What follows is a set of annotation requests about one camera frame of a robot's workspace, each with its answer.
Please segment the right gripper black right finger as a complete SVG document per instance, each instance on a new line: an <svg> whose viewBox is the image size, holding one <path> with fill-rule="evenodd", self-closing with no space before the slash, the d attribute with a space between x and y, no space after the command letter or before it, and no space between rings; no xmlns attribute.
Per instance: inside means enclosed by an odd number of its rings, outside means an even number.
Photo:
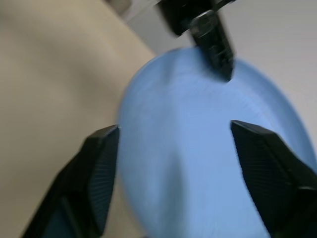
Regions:
<svg viewBox="0 0 317 238"><path fill-rule="evenodd" d="M275 132L233 120L243 179L272 238L317 236L317 175Z"/></svg>

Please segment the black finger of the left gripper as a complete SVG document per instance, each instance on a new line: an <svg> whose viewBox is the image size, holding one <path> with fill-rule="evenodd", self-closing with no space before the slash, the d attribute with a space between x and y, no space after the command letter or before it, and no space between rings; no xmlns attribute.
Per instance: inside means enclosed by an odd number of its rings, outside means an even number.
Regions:
<svg viewBox="0 0 317 238"><path fill-rule="evenodd" d="M234 69L234 51L217 12L208 10L189 25L195 44L205 61L223 81L230 81Z"/></svg>

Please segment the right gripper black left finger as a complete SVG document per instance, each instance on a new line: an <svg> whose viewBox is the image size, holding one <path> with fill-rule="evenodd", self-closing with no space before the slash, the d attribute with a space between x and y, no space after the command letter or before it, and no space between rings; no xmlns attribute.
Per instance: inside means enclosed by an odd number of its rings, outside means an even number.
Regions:
<svg viewBox="0 0 317 238"><path fill-rule="evenodd" d="M95 131L57 174L24 238L100 238L116 173L119 127Z"/></svg>

